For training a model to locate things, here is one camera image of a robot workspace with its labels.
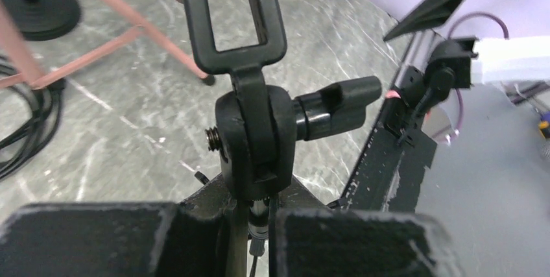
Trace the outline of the black tripod mic stand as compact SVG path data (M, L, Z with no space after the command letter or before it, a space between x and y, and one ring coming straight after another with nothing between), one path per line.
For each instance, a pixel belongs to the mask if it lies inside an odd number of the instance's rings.
M343 80L292 99L268 85L262 72L287 51L278 0L248 0L258 43L225 51L215 46L208 0L177 1L185 7L197 67L209 75L227 74L232 82L233 90L216 102L216 126L206 135L209 149L219 152L231 196L217 273L244 276L248 242L258 245L273 235L269 215L291 184L296 142L362 126L366 107L381 96L381 82L375 76Z

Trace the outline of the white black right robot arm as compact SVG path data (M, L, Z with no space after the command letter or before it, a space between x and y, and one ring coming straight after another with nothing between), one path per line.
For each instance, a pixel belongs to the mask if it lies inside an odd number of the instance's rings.
M401 18L384 40L440 27L463 1L424 0ZM444 102L451 90L468 89L473 84L549 80L549 36L512 38L503 20L490 13L472 12L461 19L475 16L496 21L503 38L459 38L448 34L435 46L421 81L396 93L404 112L388 130L398 145L410 140L409 132L416 120Z

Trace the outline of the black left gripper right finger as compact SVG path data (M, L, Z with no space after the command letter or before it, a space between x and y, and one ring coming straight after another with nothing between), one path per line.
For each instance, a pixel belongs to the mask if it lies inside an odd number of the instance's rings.
M272 229L270 276L464 276L449 234L428 215L281 209Z

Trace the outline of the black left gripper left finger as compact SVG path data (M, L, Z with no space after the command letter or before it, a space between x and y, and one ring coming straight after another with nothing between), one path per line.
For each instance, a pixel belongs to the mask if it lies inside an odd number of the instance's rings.
M1 275L223 276L220 223L170 202L29 204L1 225Z

